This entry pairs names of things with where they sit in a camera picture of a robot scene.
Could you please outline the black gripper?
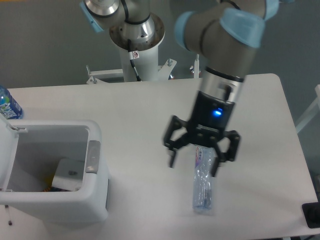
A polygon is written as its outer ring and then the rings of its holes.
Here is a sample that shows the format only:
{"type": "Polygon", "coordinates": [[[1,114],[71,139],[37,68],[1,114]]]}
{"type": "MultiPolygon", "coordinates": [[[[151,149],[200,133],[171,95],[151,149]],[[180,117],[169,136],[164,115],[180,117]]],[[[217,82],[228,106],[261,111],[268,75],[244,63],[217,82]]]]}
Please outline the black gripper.
{"type": "Polygon", "coordinates": [[[178,150],[189,145],[210,147],[215,151],[215,160],[210,170],[214,178],[220,163],[234,162],[241,136],[236,130],[226,131],[235,103],[222,100],[199,91],[188,121],[173,115],[163,136],[163,145],[169,154],[168,166],[174,167],[178,150]],[[229,140],[226,152],[222,152],[218,142],[229,140]]]}

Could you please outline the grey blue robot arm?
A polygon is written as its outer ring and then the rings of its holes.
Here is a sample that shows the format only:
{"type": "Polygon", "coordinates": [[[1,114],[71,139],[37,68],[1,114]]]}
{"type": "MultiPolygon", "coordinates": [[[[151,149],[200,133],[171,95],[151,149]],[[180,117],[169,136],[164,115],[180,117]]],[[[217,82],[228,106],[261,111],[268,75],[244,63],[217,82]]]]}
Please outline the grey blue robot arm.
{"type": "MultiPolygon", "coordinates": [[[[170,152],[189,144],[212,148],[216,175],[221,163],[234,161],[241,136],[227,130],[242,84],[261,45],[266,21],[277,14],[277,0],[220,0],[203,12],[185,12],[174,25],[176,42],[206,58],[207,64],[188,120],[173,116],[163,137],[170,152]]],[[[83,0],[80,7],[96,32],[108,30],[124,52],[124,80],[158,80],[158,59],[143,52],[155,49],[164,38],[162,21],[151,13],[147,0],[83,0]]]]}

